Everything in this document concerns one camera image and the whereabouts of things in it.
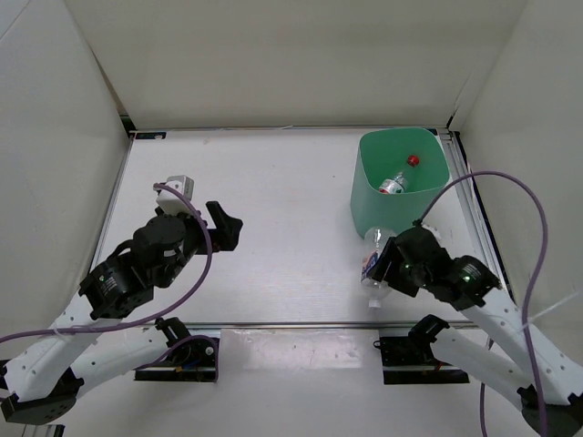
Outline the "clear bottle red label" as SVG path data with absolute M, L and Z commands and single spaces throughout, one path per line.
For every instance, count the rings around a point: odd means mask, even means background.
M 411 155 L 405 161 L 404 167 L 391 178 L 385 179 L 378 191 L 385 195 L 403 194 L 407 192 L 418 179 L 420 158 Z

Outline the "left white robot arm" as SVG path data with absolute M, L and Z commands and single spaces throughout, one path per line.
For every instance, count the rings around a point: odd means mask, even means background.
M 160 203 L 156 215 L 120 243 L 80 283 L 50 329 L 17 357 L 2 361 L 1 401 L 7 422 L 45 425 L 70 411 L 87 392 L 129 371 L 152 365 L 194 368 L 215 361 L 217 343 L 192 335 L 177 318 L 161 314 L 140 330 L 123 320 L 168 288 L 195 255 L 233 251 L 243 222 L 217 201 L 207 210 L 215 224 L 180 202 Z

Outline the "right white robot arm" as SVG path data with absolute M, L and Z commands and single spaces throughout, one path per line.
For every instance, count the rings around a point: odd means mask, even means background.
M 426 290 L 487 333 L 505 353 L 495 355 L 430 314 L 408 332 L 409 352 L 423 364 L 441 361 L 505 397 L 540 436 L 574 436 L 582 429 L 582 367 L 561 352 L 523 312 L 479 259 L 453 258 L 422 226 L 401 234 L 370 229 L 361 280 L 409 297 Z

